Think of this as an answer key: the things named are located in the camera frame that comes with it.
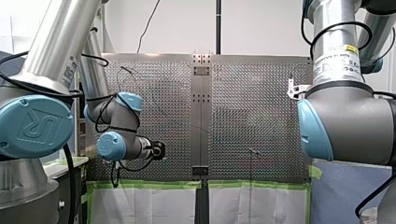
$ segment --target warning label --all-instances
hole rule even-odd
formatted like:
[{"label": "warning label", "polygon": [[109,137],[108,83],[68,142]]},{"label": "warning label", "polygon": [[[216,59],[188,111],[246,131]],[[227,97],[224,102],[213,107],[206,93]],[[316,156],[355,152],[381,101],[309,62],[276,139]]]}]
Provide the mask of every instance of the warning label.
[{"label": "warning label", "polygon": [[314,72],[317,76],[360,76],[359,51],[350,45],[333,48],[315,61]]}]

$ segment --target black pole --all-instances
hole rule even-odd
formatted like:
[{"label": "black pole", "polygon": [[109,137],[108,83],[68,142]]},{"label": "black pole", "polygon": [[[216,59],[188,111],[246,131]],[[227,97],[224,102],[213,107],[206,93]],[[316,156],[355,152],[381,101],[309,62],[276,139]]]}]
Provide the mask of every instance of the black pole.
[{"label": "black pole", "polygon": [[216,1],[216,54],[221,54],[221,0]]}]

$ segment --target sticker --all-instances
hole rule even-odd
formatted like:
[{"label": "sticker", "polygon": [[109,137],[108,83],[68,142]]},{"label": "sticker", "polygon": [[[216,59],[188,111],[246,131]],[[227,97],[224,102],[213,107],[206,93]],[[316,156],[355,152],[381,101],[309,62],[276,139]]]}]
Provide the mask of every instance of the sticker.
[{"label": "sticker", "polygon": [[76,73],[78,64],[76,57],[70,56],[69,62],[64,69],[64,75],[62,77],[62,83],[66,86],[67,89],[70,88],[70,85],[73,81],[74,74]]},{"label": "sticker", "polygon": [[341,45],[336,47],[330,47],[329,50],[350,51],[355,53],[356,55],[359,55],[359,50],[356,47],[353,47],[352,45]]},{"label": "sticker", "polygon": [[314,64],[317,76],[360,76],[359,50],[350,45],[333,47]]}]

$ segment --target white fabric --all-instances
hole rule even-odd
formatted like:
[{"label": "white fabric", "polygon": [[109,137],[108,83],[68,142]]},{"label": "white fabric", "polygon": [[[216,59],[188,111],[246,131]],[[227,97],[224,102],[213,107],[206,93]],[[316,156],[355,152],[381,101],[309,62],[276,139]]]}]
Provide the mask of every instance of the white fabric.
[{"label": "white fabric", "polygon": [[[305,224],[306,190],[210,189],[210,223]],[[195,189],[96,189],[91,224],[193,224]]]},{"label": "white fabric", "polygon": [[306,190],[211,189],[210,223],[305,224],[307,196]]},{"label": "white fabric", "polygon": [[193,224],[195,189],[96,189],[91,224]]}]

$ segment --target green tape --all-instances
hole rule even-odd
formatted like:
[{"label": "green tape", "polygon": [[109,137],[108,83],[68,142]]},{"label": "green tape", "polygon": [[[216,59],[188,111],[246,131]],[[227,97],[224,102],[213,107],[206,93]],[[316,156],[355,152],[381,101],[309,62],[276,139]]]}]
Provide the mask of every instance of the green tape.
[{"label": "green tape", "polygon": [[311,178],[321,179],[323,172],[318,167],[309,165],[308,170],[309,170],[309,176],[311,176]]},{"label": "green tape", "polygon": [[[88,182],[87,185],[93,189],[113,189],[110,181],[93,181]],[[200,187],[200,181],[157,182],[121,179],[119,184],[119,189],[198,189]]]},{"label": "green tape", "polygon": [[87,183],[88,223],[91,224],[93,185]]},{"label": "green tape", "polygon": [[246,180],[209,180],[209,187],[211,189],[227,189],[227,188],[242,188],[242,187],[253,187],[260,189],[297,189],[307,190],[310,188],[309,184],[284,184],[276,182],[265,182],[265,181],[246,181]]},{"label": "green tape", "polygon": [[81,195],[81,203],[86,203],[88,201],[87,194]]},{"label": "green tape", "polygon": [[306,191],[305,223],[311,223],[311,186]]}]

